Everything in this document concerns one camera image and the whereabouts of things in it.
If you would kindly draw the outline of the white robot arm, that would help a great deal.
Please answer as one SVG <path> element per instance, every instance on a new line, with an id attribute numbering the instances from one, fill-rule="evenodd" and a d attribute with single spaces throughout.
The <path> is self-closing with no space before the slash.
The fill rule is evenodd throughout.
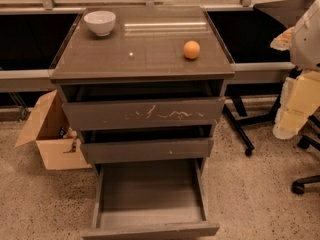
<path id="1" fill-rule="evenodd" d="M 302 70 L 287 77 L 281 92 L 273 135 L 290 139 L 320 107 L 320 0 L 316 0 L 294 27 L 278 35 L 270 44 L 290 53 L 291 62 Z"/>

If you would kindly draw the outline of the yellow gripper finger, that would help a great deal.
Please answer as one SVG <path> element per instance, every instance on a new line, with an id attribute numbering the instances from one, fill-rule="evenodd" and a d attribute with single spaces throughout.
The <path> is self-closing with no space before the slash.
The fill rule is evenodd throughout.
<path id="1" fill-rule="evenodd" d="M 294 28 L 291 27 L 278 35 L 272 40 L 270 47 L 279 51 L 288 50 L 290 48 L 293 30 Z"/>
<path id="2" fill-rule="evenodd" d="M 319 71 L 303 72 L 296 79 L 287 77 L 282 87 L 273 135 L 282 140 L 297 135 L 319 107 Z"/>

